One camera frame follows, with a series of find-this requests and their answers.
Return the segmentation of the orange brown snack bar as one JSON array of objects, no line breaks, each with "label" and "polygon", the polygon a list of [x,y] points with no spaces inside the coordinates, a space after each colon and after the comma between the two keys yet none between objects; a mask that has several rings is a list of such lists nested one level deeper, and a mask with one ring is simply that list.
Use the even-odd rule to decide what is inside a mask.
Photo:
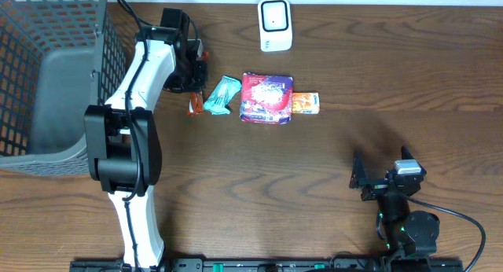
[{"label": "orange brown snack bar", "polygon": [[204,105],[203,93],[201,91],[192,92],[190,95],[189,109],[187,114],[189,116],[202,114],[204,112],[203,105]]}]

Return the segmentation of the teal snack packet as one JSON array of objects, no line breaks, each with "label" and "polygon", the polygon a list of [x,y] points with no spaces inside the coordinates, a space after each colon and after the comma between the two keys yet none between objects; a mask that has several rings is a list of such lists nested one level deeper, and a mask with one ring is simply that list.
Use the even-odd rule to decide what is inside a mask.
[{"label": "teal snack packet", "polygon": [[210,112],[212,115],[229,115],[231,111],[227,108],[227,105],[234,95],[241,90],[241,87],[239,80],[224,75],[204,102],[204,111]]}]

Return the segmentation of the red purple snack bag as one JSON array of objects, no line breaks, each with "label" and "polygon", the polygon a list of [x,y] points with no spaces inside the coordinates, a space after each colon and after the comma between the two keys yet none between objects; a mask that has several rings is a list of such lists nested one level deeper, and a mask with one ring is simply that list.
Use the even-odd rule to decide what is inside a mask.
[{"label": "red purple snack bag", "polygon": [[286,124],[292,118],[293,78],[244,73],[240,119],[249,123]]}]

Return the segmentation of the orange juice carton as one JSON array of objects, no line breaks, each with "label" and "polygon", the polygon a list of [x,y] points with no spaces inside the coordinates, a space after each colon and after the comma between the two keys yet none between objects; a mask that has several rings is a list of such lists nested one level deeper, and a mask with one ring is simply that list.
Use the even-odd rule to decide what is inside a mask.
[{"label": "orange juice carton", "polygon": [[292,112],[295,114],[318,114],[320,112],[319,93],[294,93]]}]

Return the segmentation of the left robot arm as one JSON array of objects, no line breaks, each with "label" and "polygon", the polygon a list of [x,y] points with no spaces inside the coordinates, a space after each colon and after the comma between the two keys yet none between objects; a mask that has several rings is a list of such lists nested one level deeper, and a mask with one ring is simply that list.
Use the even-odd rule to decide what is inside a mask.
[{"label": "left robot arm", "polygon": [[153,111],[162,91],[195,93],[205,87],[203,44],[189,38],[193,21],[166,8],[148,25],[130,6],[138,25],[134,57],[118,89],[84,115],[90,176],[100,182],[119,219],[124,243],[121,271],[164,271],[165,244],[156,221],[154,186],[162,149]]}]

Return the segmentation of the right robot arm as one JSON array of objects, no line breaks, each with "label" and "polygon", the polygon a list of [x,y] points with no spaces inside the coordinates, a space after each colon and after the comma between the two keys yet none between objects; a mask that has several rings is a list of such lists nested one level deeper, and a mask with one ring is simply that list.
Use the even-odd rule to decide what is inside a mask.
[{"label": "right robot arm", "polygon": [[378,204],[376,228],[389,253],[379,258],[382,271],[430,271],[429,256],[437,251],[439,218],[427,211],[411,211],[408,199],[420,190],[426,170],[401,147],[402,158],[382,178],[370,178],[355,153],[349,187],[360,189],[363,201]]}]

